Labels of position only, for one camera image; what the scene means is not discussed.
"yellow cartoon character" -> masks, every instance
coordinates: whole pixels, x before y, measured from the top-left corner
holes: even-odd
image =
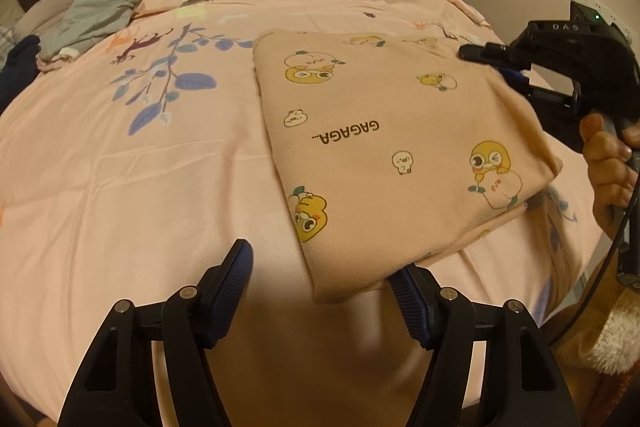
[[[289,198],[292,206],[296,233],[302,243],[314,237],[326,225],[326,201],[320,196],[305,192],[305,187],[297,187]]]
[[[445,73],[431,73],[431,74],[420,74],[418,77],[420,83],[423,86],[432,86],[437,87],[440,91],[448,91],[452,89],[456,89],[458,87],[458,83],[455,78],[453,78],[450,74]]]
[[[298,51],[284,61],[287,65],[286,77],[297,84],[320,84],[334,77],[336,64],[344,64],[327,53]]]
[[[295,127],[303,124],[307,118],[307,115],[302,109],[289,111],[289,114],[284,118],[284,127]]]
[[[375,35],[370,35],[367,37],[354,37],[353,39],[351,39],[350,43],[359,46],[372,46],[374,48],[381,48],[385,45],[385,41]]]
[[[471,151],[476,185],[469,192],[482,194],[491,208],[511,208],[518,203],[522,179],[511,170],[507,149],[495,141],[479,143]]]
[[[398,169],[400,175],[411,174],[411,165],[414,164],[414,157],[411,156],[410,152],[399,151],[391,156],[391,163]]]

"human hand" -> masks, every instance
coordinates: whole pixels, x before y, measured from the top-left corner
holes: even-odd
[[[625,163],[631,158],[629,146],[640,148],[640,122],[623,131],[624,143],[604,131],[602,115],[589,114],[580,121],[580,136],[594,192],[593,216],[613,240],[617,231],[613,209],[626,208],[638,179],[638,174]]]

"gray cloth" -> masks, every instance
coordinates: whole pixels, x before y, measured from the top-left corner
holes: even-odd
[[[51,61],[62,48],[81,54],[129,24],[141,0],[75,0],[62,22],[40,41],[40,58]]]

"folded pink cloth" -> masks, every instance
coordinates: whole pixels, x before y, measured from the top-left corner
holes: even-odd
[[[529,103],[458,46],[283,30],[255,41],[273,160],[318,301],[465,248],[558,175]]]

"pink duvet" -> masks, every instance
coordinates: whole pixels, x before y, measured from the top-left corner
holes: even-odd
[[[53,419],[115,301],[164,300],[244,237],[254,273],[209,353],[234,427],[405,425],[429,354],[388,286],[312,300],[254,77],[270,28],[497,39],[460,0],[212,0],[140,17],[40,76],[0,118],[0,371]],[[550,146],[564,169],[527,212],[425,261],[442,285],[519,299],[539,321],[571,288],[600,232],[581,156]],[[478,351],[467,404],[481,371]],[[176,425],[162,375],[158,391]]]

